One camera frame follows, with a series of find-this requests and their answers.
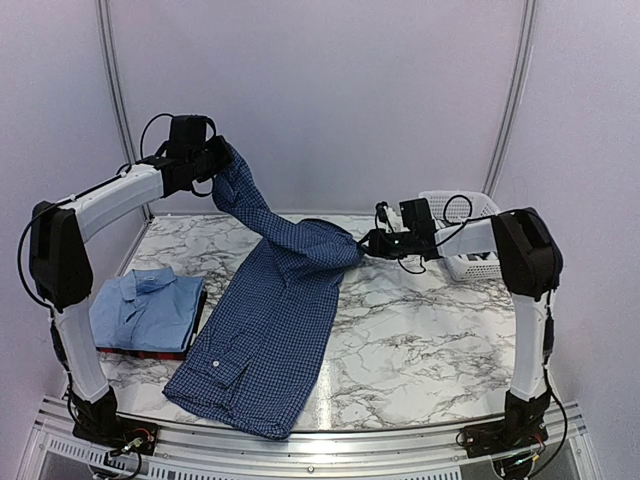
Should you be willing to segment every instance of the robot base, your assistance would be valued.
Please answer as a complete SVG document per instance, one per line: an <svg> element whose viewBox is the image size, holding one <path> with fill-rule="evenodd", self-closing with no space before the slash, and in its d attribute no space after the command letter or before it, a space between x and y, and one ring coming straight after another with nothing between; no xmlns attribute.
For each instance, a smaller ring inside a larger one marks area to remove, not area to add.
<svg viewBox="0 0 640 480"><path fill-rule="evenodd" d="M138 447L138 452L142 455L153 455L153 452L156 449L156 444L158 443L158 425L138 419L123 417L117 417L117 420L122 425L122 429L125 432L123 439L108 440L103 436L92 435L79 425L74 427L73 436L81 440L86 440L91 443L111 448L121 448L123 444L129 443L136 437L142 436L143 438L146 437L145 443Z"/></svg>
<svg viewBox="0 0 640 480"><path fill-rule="evenodd" d="M470 425L460 431L460 445L467 451L469 458L477 458L538 445L539 441L536 436L543 442L549 439L549 434L543 423L533 425L528 435L521 437L517 444L511 446L504 443L504 431L504 420Z"/></svg>

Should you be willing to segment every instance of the white plastic basket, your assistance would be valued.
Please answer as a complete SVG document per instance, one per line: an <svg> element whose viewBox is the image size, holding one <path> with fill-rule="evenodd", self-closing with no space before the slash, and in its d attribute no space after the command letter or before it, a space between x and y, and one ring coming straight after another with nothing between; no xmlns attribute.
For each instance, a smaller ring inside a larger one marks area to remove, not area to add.
<svg viewBox="0 0 640 480"><path fill-rule="evenodd" d="M484 193L461 192L454 190L433 190L421 192L419 197L426 198L429 202L431 215L438 221L440 227L444 225L444 207L454 195L464 195L471 200L472 211L469 212L469 204L464 199L456 199L451 202L447 209L447 219L452 222L462 221L469 216L484 217L494 215L500 211L498 206ZM459 255L457 257L446 257L445 264L451 277L457 282L481 280L487 278L501 278L500 261L495 252L490 258L483 260L477 256Z"/></svg>

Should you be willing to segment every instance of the marble table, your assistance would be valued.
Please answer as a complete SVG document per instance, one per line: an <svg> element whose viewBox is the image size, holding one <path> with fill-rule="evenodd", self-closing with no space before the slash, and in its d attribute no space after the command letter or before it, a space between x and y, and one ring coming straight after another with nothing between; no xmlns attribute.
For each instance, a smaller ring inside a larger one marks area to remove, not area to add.
<svg viewBox="0 0 640 480"><path fill-rule="evenodd" d="M297 222L302 215L288 215ZM361 238L371 216L322 215ZM228 216L158 217L129 268L204 276L203 324L259 236ZM318 382L294 431L370 430L477 418L502 411L513 373L515 316L499 281L455 283L444 264L409 275L365 258L347 272ZM418 270L417 262L406 261ZM169 402L177 361L101 354L119 410L220 425Z"/></svg>

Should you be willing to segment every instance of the light blue shirt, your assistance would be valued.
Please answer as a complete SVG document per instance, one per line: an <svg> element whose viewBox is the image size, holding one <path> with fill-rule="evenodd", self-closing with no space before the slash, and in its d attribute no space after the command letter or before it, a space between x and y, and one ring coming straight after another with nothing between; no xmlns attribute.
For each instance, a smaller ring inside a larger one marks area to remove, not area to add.
<svg viewBox="0 0 640 480"><path fill-rule="evenodd" d="M184 352L203 285L202 277L177 277L171 267L107 280L89 311L96 346Z"/></svg>

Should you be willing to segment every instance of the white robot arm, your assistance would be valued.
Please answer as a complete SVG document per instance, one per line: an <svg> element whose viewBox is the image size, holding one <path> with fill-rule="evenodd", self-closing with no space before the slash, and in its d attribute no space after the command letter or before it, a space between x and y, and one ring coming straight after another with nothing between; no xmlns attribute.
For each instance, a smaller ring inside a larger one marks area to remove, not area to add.
<svg viewBox="0 0 640 480"><path fill-rule="evenodd" d="M496 252L515 305L516 362L505 418L463 429L467 454L473 458L547 440L543 418L553 392L546 368L554 343L553 295L563 259L545 223L534 209L526 208L469 218L437 230L426 199L402 202L400 211L404 231L398 230L397 217L385 202L376 206L376 227L378 221L396 227L376 228L361 240L369 255L391 260L419 255L431 260Z"/></svg>
<svg viewBox="0 0 640 480"><path fill-rule="evenodd" d="M205 139L207 125L214 131L209 140ZM116 415L115 393L100 366L89 322L93 273L85 243L142 205L180 190L199 195L193 182L212 179L232 162L232 155L211 119L175 116L169 140L155 155L81 194L56 203L41 202L34 208L20 250L31 227L29 271L44 301L29 293L50 310L54 348L69 375L69 399L77 409L76 416L69 404L75 436L122 449L138 442L140 431L149 432L148 438L142 436L144 443L137 445L146 454L153 453L151 439L157 438L157 425ZM24 282L21 265L19 271Z"/></svg>

